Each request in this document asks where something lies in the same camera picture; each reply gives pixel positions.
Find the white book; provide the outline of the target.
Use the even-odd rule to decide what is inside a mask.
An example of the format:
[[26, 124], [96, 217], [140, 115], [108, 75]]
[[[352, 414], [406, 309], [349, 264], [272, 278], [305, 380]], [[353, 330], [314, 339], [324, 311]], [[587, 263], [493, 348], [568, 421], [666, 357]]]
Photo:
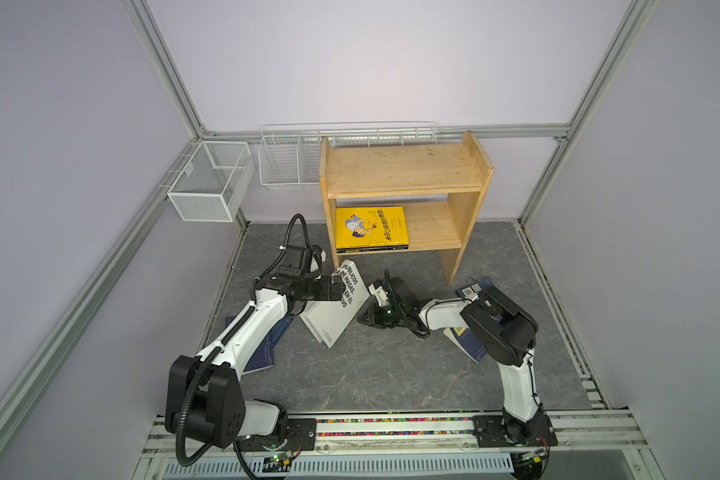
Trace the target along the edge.
[[335, 273], [346, 287], [341, 298], [337, 301], [309, 302], [299, 315], [315, 339], [328, 348], [334, 346], [370, 298], [368, 287], [354, 261], [344, 260]]

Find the black book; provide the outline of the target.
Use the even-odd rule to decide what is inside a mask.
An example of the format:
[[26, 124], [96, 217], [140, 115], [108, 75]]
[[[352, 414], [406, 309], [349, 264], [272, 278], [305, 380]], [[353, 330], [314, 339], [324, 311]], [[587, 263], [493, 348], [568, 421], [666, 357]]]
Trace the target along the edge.
[[377, 252], [391, 252], [391, 251], [406, 251], [409, 249], [409, 245], [373, 245], [373, 246], [359, 246], [357, 248], [337, 248], [337, 254], [339, 255], [352, 255], [352, 254], [367, 254]]

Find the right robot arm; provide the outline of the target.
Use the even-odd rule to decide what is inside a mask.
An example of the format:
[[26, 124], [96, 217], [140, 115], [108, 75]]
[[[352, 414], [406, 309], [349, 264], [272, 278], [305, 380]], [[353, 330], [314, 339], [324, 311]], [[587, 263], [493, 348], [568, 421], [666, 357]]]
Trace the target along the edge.
[[441, 330], [478, 362], [496, 362], [502, 382], [500, 423], [503, 439], [514, 445], [547, 442], [548, 416], [534, 375], [539, 330], [535, 319], [483, 277], [456, 290], [449, 299], [420, 300], [399, 277], [368, 286], [370, 299], [355, 320], [371, 328], [405, 328], [419, 338]]

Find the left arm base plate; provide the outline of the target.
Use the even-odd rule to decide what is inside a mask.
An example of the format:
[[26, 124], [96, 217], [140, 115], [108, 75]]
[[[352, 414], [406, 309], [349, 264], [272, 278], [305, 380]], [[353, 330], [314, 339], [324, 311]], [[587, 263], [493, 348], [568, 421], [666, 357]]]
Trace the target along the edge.
[[317, 419], [288, 418], [268, 436], [241, 438], [237, 446], [242, 452], [313, 451], [317, 440]]

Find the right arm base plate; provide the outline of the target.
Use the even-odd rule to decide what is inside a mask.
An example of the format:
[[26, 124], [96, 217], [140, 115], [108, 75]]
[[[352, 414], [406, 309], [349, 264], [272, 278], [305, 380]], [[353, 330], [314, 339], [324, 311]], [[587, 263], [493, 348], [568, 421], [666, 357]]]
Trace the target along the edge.
[[558, 445], [550, 418], [539, 411], [528, 422], [504, 414], [476, 415], [473, 435], [480, 448], [553, 447]]

